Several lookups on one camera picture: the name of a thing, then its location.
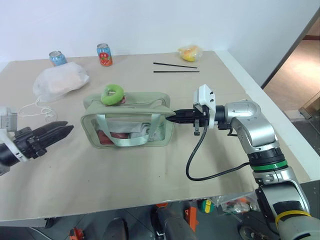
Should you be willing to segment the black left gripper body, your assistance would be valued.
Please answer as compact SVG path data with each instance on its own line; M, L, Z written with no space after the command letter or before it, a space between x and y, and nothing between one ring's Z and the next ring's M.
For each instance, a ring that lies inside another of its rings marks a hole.
M14 132L14 144L27 159L36 159L47 153L42 146L41 136L47 131L43 127L32 130L24 127Z

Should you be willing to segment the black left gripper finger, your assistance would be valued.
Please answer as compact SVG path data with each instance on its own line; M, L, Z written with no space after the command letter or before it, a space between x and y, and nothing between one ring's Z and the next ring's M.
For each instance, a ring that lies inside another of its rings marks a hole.
M44 135L51 130L54 130L58 127L66 126L67 124L68 124L67 121L53 121L53 122L47 123L47 124L37 128L37 135L38 136Z
M74 128L73 125L64 125L64 126L59 126L50 130L45 135L45 147L47 148L59 142L60 140L66 138L71 133L73 128Z

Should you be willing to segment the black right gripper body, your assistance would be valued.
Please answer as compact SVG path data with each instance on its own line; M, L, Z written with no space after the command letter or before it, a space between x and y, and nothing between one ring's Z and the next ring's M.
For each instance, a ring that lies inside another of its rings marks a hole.
M200 135L200 128L208 127L210 123L210 109L206 106L203 105L201 107L201 110L196 108L195 106L193 107L193 117L194 117L194 122L193 122L193 127L194 127L194 132L193 134L195 136Z

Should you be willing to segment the green clear pouch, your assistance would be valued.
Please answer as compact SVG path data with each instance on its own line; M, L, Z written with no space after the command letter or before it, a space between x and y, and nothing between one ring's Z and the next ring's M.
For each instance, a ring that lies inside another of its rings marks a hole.
M107 106L99 94L83 101L82 128L92 146L111 147L166 146L174 124L170 96L162 92L126 92L125 102Z

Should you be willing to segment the yellow fruit in plastic bag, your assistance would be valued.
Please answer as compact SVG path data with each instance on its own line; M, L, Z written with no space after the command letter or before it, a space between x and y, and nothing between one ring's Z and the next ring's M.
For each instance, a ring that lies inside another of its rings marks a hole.
M203 49L197 45L180 47L177 51L179 56L187 62L196 62L203 55Z

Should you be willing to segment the blue drink can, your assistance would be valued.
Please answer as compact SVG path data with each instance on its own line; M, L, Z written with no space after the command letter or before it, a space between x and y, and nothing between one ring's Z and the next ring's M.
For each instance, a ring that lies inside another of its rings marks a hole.
M49 53L49 60L51 63L56 66L61 66L64 64L67 64L68 61L66 57L63 55L63 53L59 50L55 50Z

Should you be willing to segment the beige table cover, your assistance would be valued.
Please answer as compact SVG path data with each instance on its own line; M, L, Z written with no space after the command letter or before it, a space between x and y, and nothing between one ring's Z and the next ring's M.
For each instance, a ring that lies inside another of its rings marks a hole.
M312 149L256 82L234 76L219 51L207 51L196 63L198 73L176 73L166 64L182 65L176 53L120 55L101 66L97 56L73 57L90 77L83 88L50 106L62 121L74 125L63 140L30 162L18 163L0 176L0 223L123 209L161 202L251 192L257 184L250 167L207 181L190 181L186 162L198 142L190 124L177 124L166 146L93 147L81 126L85 97L105 85L129 92L162 92L171 108L189 109L194 91L208 85L219 105L258 95L264 115L276 130L280 147L300 182L315 179L305 170L303 155Z

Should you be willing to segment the orange strawberry drink can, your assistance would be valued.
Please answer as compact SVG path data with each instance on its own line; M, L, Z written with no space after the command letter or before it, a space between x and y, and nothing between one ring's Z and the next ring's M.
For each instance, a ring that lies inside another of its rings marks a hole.
M109 67L113 64L111 50L106 43L100 43L96 48L99 62L104 67Z

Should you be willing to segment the clear bag of small items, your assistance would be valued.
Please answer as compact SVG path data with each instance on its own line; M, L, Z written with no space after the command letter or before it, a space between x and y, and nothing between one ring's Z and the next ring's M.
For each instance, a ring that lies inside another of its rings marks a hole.
M232 193L215 197L215 204L226 214L245 214L259 212L256 194L252 192Z

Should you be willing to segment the orange plastic tool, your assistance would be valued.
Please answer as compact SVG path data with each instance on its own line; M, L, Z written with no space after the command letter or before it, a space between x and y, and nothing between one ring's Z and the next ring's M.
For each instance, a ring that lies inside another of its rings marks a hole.
M187 224L192 229L193 232L196 232L197 225L199 224L197 220L197 208L194 206L190 206L184 211L185 220Z

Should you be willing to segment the large dark rounded shape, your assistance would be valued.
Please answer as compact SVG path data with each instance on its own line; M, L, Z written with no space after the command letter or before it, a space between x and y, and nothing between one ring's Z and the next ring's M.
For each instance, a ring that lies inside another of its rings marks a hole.
M170 208L157 208L152 220L157 240L198 240L184 218Z

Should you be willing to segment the small dark rounded shape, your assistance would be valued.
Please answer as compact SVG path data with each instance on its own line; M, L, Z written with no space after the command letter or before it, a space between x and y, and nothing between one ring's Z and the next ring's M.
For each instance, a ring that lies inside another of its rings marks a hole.
M108 224L104 240L127 240L125 222L122 218L115 218Z

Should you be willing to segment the white drawstring bag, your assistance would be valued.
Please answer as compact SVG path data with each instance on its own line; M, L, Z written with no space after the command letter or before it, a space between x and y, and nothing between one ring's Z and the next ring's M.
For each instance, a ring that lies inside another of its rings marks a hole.
M56 111L44 104L55 102L69 92L79 90L89 81L90 77L86 70L75 62L46 68L33 83L32 91L36 101L20 108L18 116L44 116L48 123L56 121L58 119Z

